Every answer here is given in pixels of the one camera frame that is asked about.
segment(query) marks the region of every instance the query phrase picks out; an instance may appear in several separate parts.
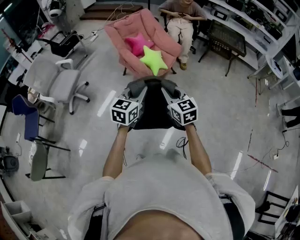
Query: black table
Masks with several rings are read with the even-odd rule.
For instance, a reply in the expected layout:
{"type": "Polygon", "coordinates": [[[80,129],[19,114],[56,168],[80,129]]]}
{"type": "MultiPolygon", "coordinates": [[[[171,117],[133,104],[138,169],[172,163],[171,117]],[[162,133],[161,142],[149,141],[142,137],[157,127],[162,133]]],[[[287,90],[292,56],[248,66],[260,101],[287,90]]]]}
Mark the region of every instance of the black table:
{"type": "Polygon", "coordinates": [[[227,76],[232,61],[239,56],[245,57],[247,54],[245,37],[215,20],[211,22],[208,37],[210,39],[209,45],[198,62],[201,62],[208,51],[212,50],[229,60],[225,74],[227,76]]]}

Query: brown shoe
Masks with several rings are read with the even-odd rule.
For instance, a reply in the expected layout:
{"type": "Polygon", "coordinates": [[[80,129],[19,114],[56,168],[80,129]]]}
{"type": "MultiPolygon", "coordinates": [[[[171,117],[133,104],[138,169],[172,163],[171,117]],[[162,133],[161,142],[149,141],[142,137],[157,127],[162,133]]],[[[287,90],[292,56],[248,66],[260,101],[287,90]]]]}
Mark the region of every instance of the brown shoe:
{"type": "Polygon", "coordinates": [[[180,63],[180,68],[181,68],[181,70],[186,70],[187,69],[187,64],[186,63],[180,63]]]}

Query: green star pillow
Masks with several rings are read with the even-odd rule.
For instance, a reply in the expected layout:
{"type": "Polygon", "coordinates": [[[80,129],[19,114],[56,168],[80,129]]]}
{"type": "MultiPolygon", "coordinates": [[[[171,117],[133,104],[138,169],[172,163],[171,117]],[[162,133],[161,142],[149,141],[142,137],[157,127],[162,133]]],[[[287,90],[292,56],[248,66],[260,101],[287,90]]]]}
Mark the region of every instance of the green star pillow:
{"type": "Polygon", "coordinates": [[[144,46],[144,53],[145,56],[143,56],[140,60],[152,70],[154,76],[158,75],[159,69],[168,69],[168,66],[161,57],[161,51],[154,51],[149,47],[144,46]]]}

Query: brown t-shirt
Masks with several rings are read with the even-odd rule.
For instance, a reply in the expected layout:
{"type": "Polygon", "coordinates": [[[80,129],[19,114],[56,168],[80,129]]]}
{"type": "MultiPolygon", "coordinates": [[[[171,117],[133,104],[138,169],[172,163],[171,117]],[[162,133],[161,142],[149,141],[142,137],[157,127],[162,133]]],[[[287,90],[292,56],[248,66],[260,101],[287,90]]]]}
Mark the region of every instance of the brown t-shirt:
{"type": "Polygon", "coordinates": [[[170,12],[185,13],[191,17],[206,17],[204,10],[194,1],[187,7],[180,4],[180,0],[167,0],[161,4],[158,9],[168,10],[170,12]]]}

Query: gray floor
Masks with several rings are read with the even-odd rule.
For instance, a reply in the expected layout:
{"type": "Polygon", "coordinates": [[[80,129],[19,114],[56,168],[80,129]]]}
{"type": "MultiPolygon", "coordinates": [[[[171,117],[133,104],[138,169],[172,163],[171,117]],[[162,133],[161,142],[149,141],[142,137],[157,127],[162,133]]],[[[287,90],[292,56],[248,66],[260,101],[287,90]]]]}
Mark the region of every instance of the gray floor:
{"type": "MultiPolygon", "coordinates": [[[[88,36],[91,30],[102,25],[103,22],[84,21],[76,28],[80,34],[88,36]]],[[[15,140],[18,132],[22,134],[20,169],[13,176],[5,177],[5,182],[13,197],[24,200],[31,208],[33,217],[59,239],[63,239],[60,229],[67,233],[68,213],[81,188],[101,177],[116,136],[116,125],[110,121],[108,108],[104,110],[103,103],[110,93],[115,92],[115,96],[118,96],[133,80],[130,73],[122,76],[123,67],[118,63],[118,55],[110,39],[103,30],[98,33],[99,37],[92,44],[85,40],[93,54],[83,64],[80,78],[80,81],[90,82],[82,91],[89,96],[90,102],[76,99],[73,116],[68,113],[67,107],[60,108],[54,116],[55,125],[46,124],[41,129],[45,135],[53,132],[52,138],[58,141],[58,146],[71,149],[70,153],[57,149],[50,149],[49,152],[49,166],[67,178],[31,182],[25,177],[30,172],[28,152],[31,143],[23,138],[24,118],[9,113],[2,130],[4,141],[13,153],[20,153],[15,140]]],[[[198,48],[197,54],[190,54],[188,70],[181,71],[175,64],[177,74],[169,74],[167,79],[183,87],[195,98],[199,107],[199,120],[195,125],[214,171],[233,177],[233,169],[238,169],[234,180],[252,195],[257,205],[261,203],[266,190],[290,197],[296,184],[300,183],[299,174],[296,174],[300,167],[297,164],[298,130],[285,133],[289,147],[279,152],[277,160],[272,160],[277,148],[282,148],[285,143],[281,133],[282,118],[276,116],[275,106],[290,98],[288,92],[279,88],[266,91],[258,96],[255,106],[255,88],[247,79],[253,69],[237,60],[233,62],[228,77],[225,77],[228,61],[209,52],[198,63],[205,48],[201,42],[195,43],[195,46],[198,48]],[[248,154],[263,159],[278,173],[269,173],[269,168],[256,164],[248,154]],[[238,156],[241,157],[240,164],[237,164],[238,156]]],[[[134,163],[139,153],[166,153],[169,148],[176,148],[177,140],[185,136],[184,132],[175,130],[170,141],[163,142],[167,132],[170,130],[131,131],[126,143],[127,164],[134,163]]],[[[273,226],[256,221],[252,228],[267,235],[274,233],[273,226]]]]}

